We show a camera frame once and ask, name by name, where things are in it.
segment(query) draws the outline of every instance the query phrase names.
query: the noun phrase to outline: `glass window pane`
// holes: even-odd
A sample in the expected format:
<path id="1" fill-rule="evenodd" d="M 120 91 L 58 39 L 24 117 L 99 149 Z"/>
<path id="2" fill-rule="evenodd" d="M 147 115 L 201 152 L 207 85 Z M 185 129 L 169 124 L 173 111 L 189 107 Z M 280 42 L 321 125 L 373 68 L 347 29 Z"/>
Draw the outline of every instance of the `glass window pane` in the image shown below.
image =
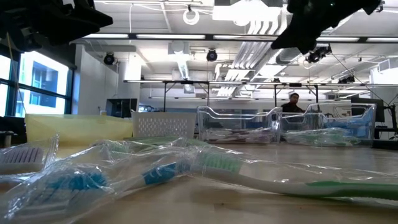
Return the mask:
<path id="1" fill-rule="evenodd" d="M 8 86 L 0 85 L 0 116 L 6 114 Z"/>
<path id="2" fill-rule="evenodd" d="M 21 55 L 19 83 L 66 95 L 68 71 L 67 66 L 51 58 L 28 52 Z"/>
<path id="3" fill-rule="evenodd" d="M 34 91 L 20 89 L 17 97 L 15 116 L 24 117 L 26 113 L 33 114 L 64 114 L 65 99 Z"/>
<path id="4" fill-rule="evenodd" d="M 11 59 L 0 55 L 0 78 L 10 78 Z"/>

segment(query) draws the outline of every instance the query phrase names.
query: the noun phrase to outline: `wooden table surface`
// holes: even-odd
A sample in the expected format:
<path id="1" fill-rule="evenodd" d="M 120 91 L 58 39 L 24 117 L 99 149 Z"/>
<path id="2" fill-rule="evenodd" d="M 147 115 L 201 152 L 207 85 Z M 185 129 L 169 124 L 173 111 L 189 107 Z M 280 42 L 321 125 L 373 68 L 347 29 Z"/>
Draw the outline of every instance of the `wooden table surface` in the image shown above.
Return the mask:
<path id="1" fill-rule="evenodd" d="M 317 148 L 281 144 L 220 147 L 270 161 L 375 170 L 398 174 L 398 153 L 360 148 Z M 336 200 L 288 197 L 182 177 L 139 190 L 99 208 L 77 223 L 396 223 L 398 208 Z"/>

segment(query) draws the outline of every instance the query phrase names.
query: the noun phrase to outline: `storage bin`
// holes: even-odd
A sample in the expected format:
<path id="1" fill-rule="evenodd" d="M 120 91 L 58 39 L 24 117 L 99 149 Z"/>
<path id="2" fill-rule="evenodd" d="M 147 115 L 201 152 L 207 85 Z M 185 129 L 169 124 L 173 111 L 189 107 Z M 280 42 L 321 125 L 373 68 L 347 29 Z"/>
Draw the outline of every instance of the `storage bin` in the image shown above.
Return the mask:
<path id="1" fill-rule="evenodd" d="M 199 106 L 199 138 L 212 143 L 276 144 L 281 115 L 282 108 L 258 114 L 219 114 L 208 106 Z"/>
<path id="2" fill-rule="evenodd" d="M 193 138 L 195 113 L 131 113 L 135 138 L 178 136 Z"/>
<path id="3" fill-rule="evenodd" d="M 60 136 L 60 145 L 88 146 L 100 139 L 123 140 L 132 136 L 131 120 L 101 115 L 26 114 L 28 142 Z"/>
<path id="4" fill-rule="evenodd" d="M 371 146 L 375 119 L 374 104 L 315 103 L 303 114 L 283 113 L 282 136 L 311 146 Z"/>

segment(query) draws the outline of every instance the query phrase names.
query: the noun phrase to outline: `yellow container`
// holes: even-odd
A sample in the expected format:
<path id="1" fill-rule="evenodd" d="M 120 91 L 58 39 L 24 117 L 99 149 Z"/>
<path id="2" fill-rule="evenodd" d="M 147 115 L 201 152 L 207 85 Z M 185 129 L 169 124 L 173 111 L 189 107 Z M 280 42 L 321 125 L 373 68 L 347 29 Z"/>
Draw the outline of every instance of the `yellow container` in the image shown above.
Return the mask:
<path id="1" fill-rule="evenodd" d="M 27 141 L 48 139 L 56 133 L 60 145 L 84 146 L 100 139 L 123 140 L 132 136 L 132 121 L 101 115 L 25 116 Z"/>

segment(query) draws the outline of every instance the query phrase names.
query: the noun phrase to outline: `person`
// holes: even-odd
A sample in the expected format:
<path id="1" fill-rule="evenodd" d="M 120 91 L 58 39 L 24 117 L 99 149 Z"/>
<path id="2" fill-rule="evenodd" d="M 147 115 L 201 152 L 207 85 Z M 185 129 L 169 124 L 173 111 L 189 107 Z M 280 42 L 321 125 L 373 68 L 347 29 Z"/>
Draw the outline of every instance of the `person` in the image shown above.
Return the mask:
<path id="1" fill-rule="evenodd" d="M 297 106 L 297 103 L 299 102 L 299 94 L 297 93 L 293 93 L 291 94 L 290 98 L 289 98 L 289 102 L 282 105 L 282 112 L 284 113 L 304 113 L 304 110 L 302 110 L 301 108 L 299 108 Z"/>

